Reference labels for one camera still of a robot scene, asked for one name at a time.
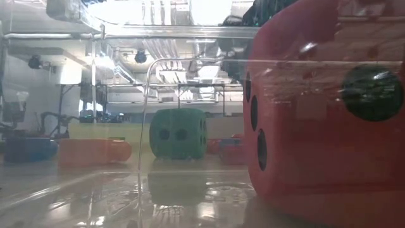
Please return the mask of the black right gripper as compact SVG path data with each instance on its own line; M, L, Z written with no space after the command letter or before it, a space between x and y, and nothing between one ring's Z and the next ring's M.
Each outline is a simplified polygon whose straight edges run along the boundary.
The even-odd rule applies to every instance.
M252 39L219 39L218 44L223 52L221 69L226 71L233 81L243 83Z

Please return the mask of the red foam die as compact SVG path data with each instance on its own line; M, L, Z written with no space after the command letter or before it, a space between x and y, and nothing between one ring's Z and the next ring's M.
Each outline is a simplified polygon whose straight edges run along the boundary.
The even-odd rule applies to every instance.
M405 0L297 0L272 16L246 66L244 144L275 208L405 228Z

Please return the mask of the white plastic bin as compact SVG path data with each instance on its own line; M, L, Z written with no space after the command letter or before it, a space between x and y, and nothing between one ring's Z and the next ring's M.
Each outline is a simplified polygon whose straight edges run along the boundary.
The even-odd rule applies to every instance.
M206 119L209 139L223 139L244 133L243 117L214 117Z

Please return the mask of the teal small cube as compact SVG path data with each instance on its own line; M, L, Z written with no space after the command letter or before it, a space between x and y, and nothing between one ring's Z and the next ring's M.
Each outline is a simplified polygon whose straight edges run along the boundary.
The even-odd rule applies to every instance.
M242 142L242 139L239 138L226 138L220 141L220 146L239 146Z

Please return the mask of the pink stepped toy block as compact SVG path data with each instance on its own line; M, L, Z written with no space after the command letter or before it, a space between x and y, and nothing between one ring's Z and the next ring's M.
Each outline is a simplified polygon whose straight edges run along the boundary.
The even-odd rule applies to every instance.
M207 154L217 155L220 151L221 139L208 139Z

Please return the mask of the pink small cube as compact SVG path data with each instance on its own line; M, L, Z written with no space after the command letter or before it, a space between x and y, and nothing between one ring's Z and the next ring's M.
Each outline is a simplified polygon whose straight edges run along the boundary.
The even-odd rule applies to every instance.
M221 162L226 165L245 165L246 153L243 146L225 146L220 151Z

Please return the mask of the black ceiling spotlight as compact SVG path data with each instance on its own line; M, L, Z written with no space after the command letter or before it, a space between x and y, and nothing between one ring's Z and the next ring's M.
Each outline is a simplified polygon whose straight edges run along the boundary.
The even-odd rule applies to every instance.
M136 63L143 64L147 60L146 52L144 49L139 49L135 54L134 60Z
M42 68L41 56L33 55L28 61L28 67L34 70Z

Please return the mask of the green foam die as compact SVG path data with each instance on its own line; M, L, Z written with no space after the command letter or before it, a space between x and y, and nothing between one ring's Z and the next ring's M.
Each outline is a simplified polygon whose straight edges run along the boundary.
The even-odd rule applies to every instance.
M195 108L157 111L150 124L149 144L157 158L203 158L208 148L205 112Z

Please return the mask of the yellow translucent plastic bin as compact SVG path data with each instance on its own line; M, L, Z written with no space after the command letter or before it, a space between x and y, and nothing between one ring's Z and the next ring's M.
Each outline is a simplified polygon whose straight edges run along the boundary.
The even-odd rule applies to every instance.
M132 146L134 153L151 152L147 123L70 123L68 132L70 139L121 139Z

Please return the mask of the orange arrow-shaped block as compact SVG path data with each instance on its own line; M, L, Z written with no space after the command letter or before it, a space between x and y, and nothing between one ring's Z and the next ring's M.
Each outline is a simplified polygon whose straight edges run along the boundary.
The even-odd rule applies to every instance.
M63 139L59 142L60 167L90 167L125 162L132 155L132 146L114 139Z

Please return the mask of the clear plastic container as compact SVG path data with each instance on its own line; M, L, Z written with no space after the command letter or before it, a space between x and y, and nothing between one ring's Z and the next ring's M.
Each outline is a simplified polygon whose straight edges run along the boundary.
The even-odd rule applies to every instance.
M260 27L194 25L189 0L0 0L0 228L359 228L285 213L245 165L217 155L60 167L4 161L7 138L43 137L45 111L71 124L151 124L170 108L243 117L244 84L221 69L219 39ZM136 63L144 49L147 60ZM42 68L28 67L33 55ZM246 147L244 139L239 146Z

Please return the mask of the background robot station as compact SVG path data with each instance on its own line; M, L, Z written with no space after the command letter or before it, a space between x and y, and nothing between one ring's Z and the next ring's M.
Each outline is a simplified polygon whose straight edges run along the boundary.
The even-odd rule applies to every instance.
M45 111L40 114L38 133L57 139L69 138L69 124L78 117Z

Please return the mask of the blue bowl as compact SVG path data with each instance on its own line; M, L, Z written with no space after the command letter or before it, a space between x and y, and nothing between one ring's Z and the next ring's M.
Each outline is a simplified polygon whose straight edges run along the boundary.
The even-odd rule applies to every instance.
M4 161L30 163L51 160L58 152L58 143L43 137L7 138Z

